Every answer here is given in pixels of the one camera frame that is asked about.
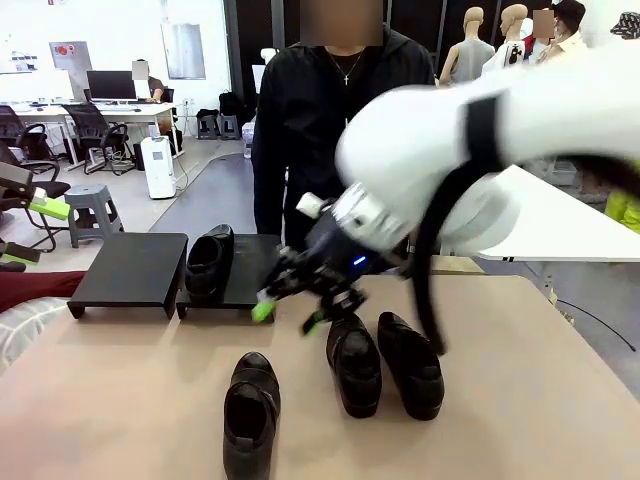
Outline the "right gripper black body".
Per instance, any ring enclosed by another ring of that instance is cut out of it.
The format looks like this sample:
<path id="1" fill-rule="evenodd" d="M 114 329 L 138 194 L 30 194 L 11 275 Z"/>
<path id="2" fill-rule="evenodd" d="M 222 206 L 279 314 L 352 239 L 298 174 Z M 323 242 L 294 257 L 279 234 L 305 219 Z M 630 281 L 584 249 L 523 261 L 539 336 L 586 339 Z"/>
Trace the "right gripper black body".
<path id="1" fill-rule="evenodd" d="M 380 275 L 395 265 L 382 254 L 352 239 L 335 219 L 301 220 L 299 253 L 312 266 L 326 266 L 348 280 Z"/>

